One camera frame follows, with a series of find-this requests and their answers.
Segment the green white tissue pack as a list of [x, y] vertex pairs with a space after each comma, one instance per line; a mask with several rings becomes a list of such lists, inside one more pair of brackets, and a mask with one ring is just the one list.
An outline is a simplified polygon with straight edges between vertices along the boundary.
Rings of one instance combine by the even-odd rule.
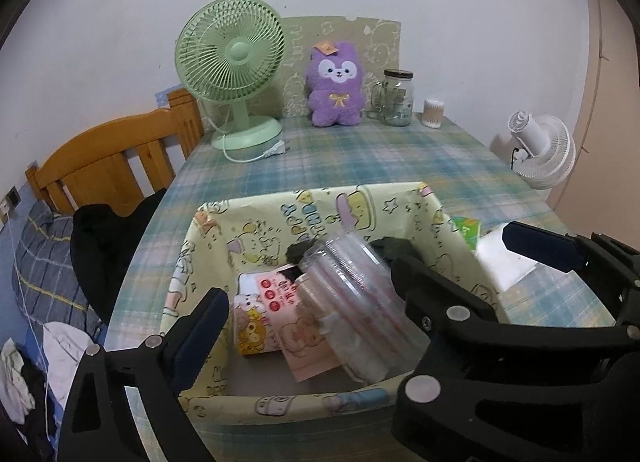
[[537, 263], [528, 257], [509, 251], [503, 243], [502, 232], [506, 224], [482, 234], [482, 224], [476, 218], [451, 216], [452, 230], [459, 231], [487, 277], [499, 293], [531, 274]]

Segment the clear plastic cup stack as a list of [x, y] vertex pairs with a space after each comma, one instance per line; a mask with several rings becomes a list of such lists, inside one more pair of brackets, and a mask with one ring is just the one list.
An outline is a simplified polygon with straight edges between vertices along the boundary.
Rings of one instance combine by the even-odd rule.
[[354, 381], [373, 384], [416, 366], [428, 338], [406, 316], [390, 266], [362, 237], [316, 241], [298, 266], [302, 306]]

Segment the pink baby wipes pack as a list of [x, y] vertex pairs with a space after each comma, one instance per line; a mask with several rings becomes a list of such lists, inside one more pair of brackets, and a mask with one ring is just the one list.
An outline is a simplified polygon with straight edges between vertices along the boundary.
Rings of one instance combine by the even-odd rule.
[[296, 382], [340, 366], [314, 317], [300, 307], [297, 286], [282, 271], [256, 274], [262, 304]]

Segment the yellow cartoon tissue pack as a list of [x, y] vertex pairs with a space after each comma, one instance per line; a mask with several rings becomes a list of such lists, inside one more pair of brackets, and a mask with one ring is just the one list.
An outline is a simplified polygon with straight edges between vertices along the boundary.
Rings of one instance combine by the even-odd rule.
[[232, 303], [232, 317], [233, 341], [240, 356], [280, 352], [280, 345], [254, 274], [239, 275], [238, 294]]

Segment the black plastic bag roll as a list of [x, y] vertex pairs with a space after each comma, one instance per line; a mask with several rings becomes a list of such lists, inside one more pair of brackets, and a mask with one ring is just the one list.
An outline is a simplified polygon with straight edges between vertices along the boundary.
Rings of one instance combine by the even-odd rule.
[[[316, 240], [312, 239], [290, 245], [285, 253], [286, 261], [289, 264], [298, 264], [304, 254], [315, 244]], [[420, 262], [423, 260], [421, 253], [407, 239], [384, 237], [371, 241], [369, 246], [387, 265], [393, 263], [396, 258], [405, 255], [420, 260]]]

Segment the white cloth on bed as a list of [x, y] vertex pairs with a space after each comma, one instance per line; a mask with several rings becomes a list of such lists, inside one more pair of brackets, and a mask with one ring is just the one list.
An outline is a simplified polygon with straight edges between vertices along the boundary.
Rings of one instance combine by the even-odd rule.
[[86, 349], [93, 345], [90, 336], [74, 326], [50, 321], [43, 326], [43, 352], [47, 359], [47, 378], [58, 404], [66, 407], [75, 373]]

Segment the cartoon print fabric storage box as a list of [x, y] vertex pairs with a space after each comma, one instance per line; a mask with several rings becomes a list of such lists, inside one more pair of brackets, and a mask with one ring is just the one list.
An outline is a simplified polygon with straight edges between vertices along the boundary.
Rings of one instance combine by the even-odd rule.
[[[281, 267], [294, 244], [352, 230], [372, 241], [406, 239], [424, 262], [462, 289], [495, 303], [498, 293], [424, 182], [317, 188], [207, 202], [195, 212], [169, 282], [167, 332], [208, 290], [239, 293], [244, 274]], [[253, 355], [231, 347], [226, 324], [194, 383], [186, 414], [219, 461], [409, 461], [393, 438], [399, 376], [357, 388], [331, 371], [296, 382], [273, 335], [259, 329]]]

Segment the blue plaid bedding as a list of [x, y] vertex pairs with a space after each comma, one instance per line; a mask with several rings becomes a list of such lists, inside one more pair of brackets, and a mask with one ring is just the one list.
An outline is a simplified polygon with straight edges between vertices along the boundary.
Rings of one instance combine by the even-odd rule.
[[10, 301], [26, 322], [21, 341], [1, 342], [1, 411], [18, 445], [38, 461], [54, 461], [64, 409], [47, 378], [43, 326], [59, 321], [103, 344], [106, 325], [81, 291], [70, 259], [73, 219], [39, 201], [9, 238]]

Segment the black garment on bed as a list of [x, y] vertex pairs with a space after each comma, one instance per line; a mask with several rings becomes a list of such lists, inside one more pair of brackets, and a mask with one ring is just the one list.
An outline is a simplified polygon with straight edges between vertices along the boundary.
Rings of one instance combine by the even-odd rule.
[[89, 204], [73, 214], [70, 259], [81, 291], [109, 324], [129, 265], [166, 189], [147, 196], [128, 216], [107, 204]]

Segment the plaid tablecloth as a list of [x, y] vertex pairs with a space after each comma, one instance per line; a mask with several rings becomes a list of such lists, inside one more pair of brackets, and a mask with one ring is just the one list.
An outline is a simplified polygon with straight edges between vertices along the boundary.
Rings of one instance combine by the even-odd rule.
[[[250, 164], [227, 161], [202, 141], [181, 167], [153, 215], [122, 282], [108, 326], [110, 349], [139, 345], [160, 327], [169, 281], [196, 209], [205, 202], [318, 187], [423, 180], [445, 210], [484, 228], [520, 220], [564, 232], [544, 199], [479, 141], [454, 123], [438, 130], [364, 120], [315, 128], [286, 118], [288, 152]], [[392, 409], [267, 426], [198, 421], [219, 461], [409, 461], [390, 432]]]

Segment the beige door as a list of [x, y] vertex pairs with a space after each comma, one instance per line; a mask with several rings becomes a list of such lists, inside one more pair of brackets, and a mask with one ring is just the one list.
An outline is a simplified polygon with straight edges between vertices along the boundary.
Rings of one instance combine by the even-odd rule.
[[572, 172], [548, 196], [575, 234], [639, 246], [639, 59], [617, 0], [588, 0], [589, 55]]

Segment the white clip fan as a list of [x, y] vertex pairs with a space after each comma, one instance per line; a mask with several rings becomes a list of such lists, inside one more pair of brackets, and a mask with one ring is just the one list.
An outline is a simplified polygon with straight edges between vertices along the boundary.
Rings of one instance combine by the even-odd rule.
[[576, 161], [574, 139], [564, 122], [553, 115], [518, 111], [509, 118], [508, 127], [520, 144], [512, 152], [512, 170], [538, 191], [562, 184]]

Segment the glass mason jar mug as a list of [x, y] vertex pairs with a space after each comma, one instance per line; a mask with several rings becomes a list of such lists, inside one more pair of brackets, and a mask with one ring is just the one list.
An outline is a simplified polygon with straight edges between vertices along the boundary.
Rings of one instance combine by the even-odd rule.
[[368, 117], [388, 126], [409, 126], [413, 114], [413, 78], [408, 70], [385, 69], [382, 80], [371, 86]]

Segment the purple plush toy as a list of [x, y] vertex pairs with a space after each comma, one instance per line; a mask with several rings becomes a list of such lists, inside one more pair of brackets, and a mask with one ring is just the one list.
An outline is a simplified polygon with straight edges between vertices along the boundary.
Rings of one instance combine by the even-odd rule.
[[306, 70], [312, 125], [358, 125], [367, 103], [362, 90], [363, 75], [359, 54], [352, 43], [315, 44]]

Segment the green desk fan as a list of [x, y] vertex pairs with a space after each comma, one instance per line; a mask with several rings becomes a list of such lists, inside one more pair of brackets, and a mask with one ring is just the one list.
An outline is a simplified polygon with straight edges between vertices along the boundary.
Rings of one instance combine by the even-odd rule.
[[280, 135], [281, 124], [249, 114], [247, 101], [270, 84], [284, 54], [281, 18], [262, 0], [214, 0], [186, 22], [175, 46], [178, 78], [196, 100], [232, 116], [214, 133], [215, 148], [253, 148]]

